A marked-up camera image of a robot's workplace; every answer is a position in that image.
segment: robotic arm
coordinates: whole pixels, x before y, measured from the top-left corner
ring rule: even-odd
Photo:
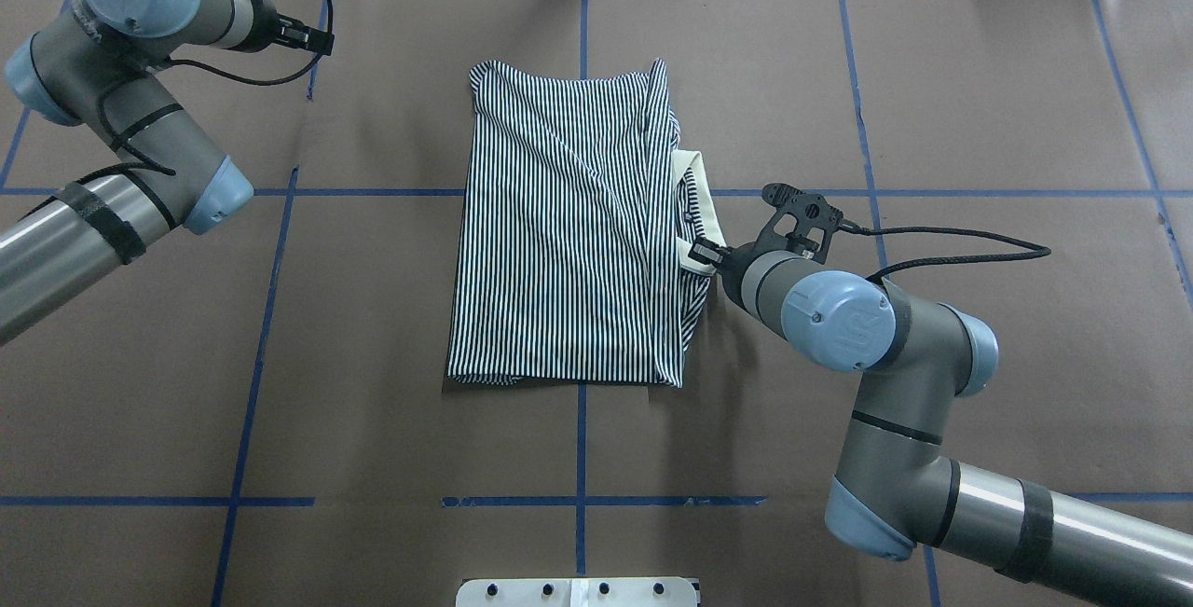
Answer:
[[[86,123],[119,165],[95,171],[0,236],[0,345],[179,224],[208,233],[253,196],[231,157],[159,83],[180,45],[330,54],[333,36],[278,16],[270,0],[74,0],[5,64],[13,93],[49,122]]]
[[[941,457],[953,399],[997,366],[994,332],[824,267],[842,216],[821,194],[771,184],[764,199],[775,216],[756,242],[698,241],[691,258],[804,357],[863,373],[824,514],[837,539],[891,560],[928,544],[1099,605],[1193,605],[1193,537]],[[792,233],[774,229],[784,216]]]

